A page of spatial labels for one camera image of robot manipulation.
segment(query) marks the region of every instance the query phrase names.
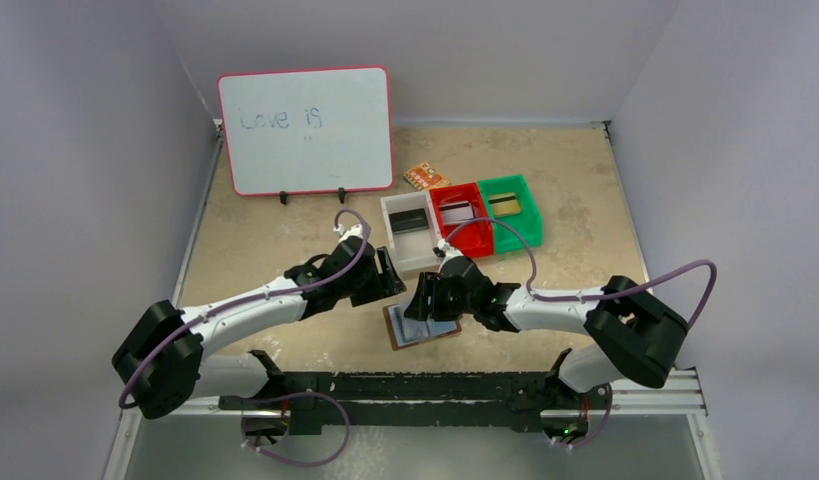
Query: green bin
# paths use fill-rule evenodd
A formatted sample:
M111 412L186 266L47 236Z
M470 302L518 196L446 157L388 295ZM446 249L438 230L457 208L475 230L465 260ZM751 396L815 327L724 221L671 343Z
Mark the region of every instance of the green bin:
M536 202L533 200L533 195L530 193L523 175L480 180L477 182L477 186L480 189L480 195L483 197L483 203L486 205L486 211L493 218L494 214L491 205L489 205L488 197L490 195L514 193L521 207L521 213L506 215L498 218L498 220L514 228L531 247L541 245L541 214L538 207L536 207ZM492 226L494 229L494 253L511 252L524 248L521 241L512 232L500 225L493 224Z

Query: wall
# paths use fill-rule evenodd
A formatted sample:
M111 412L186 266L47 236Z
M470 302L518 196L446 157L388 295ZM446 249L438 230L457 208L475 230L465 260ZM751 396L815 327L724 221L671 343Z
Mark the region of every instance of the wall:
M398 123L611 118L678 0L155 0L220 117L229 72L383 64Z
M149 0L0 0L0 478L99 478L213 125Z
M683 1L612 135L651 274L721 268L682 360L729 478L819 478L819 1Z

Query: wooden table surface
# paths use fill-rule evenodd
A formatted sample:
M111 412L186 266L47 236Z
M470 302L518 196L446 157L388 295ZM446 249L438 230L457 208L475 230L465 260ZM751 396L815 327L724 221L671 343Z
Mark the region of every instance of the wooden table surface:
M621 274L641 282L644 271L626 203L603 132L596 129L407 128L394 130L395 181L389 190L349 193L346 206L373 228L371 244L388 244L380 197L413 191L402 179L428 161L454 184L524 174L544 223L536 249L535 288L576 289ZM181 305L200 305L253 289L336 245L336 195L240 197L232 190L224 151L212 182ZM345 225L352 216L342 217ZM479 259L495 282L523 283L530 262L523 252ZM265 330L224 349L267 351L283 370L522 371L549 369L559 351L591 342L549 331L495 333L471 317L462 332L400 351L389 343L382 308L406 300L417 275L403 278L402 296L334 310Z

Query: whiteboard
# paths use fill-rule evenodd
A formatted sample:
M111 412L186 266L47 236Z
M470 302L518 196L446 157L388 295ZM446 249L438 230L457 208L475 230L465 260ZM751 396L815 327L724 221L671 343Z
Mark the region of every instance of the whiteboard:
M391 186L383 67L230 74L218 93L239 195Z

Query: table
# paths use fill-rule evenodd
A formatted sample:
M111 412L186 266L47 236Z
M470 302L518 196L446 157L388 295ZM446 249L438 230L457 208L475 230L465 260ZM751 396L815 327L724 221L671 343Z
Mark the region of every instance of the table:
M601 129L398 128L394 135L394 185L384 191L349 193L345 206L373 228L371 244L387 245L380 197L413 191L402 173L428 161L454 184L521 173L544 223L536 249L536 288L575 289L603 284L621 274L641 282L645 273L608 142ZM240 197L232 189L222 153L185 276L181 305L223 299L267 283L285 269L334 248L332 218L337 196ZM342 218L345 225L352 216ZM496 282L521 282L530 263L523 251L482 258ZM403 278L410 296L417 277ZM267 351L283 370L327 371L520 371L546 370L567 347L587 337L547 331L495 333L463 318L455 336L393 351L382 308L393 297L334 310L300 323L253 335L221 353Z

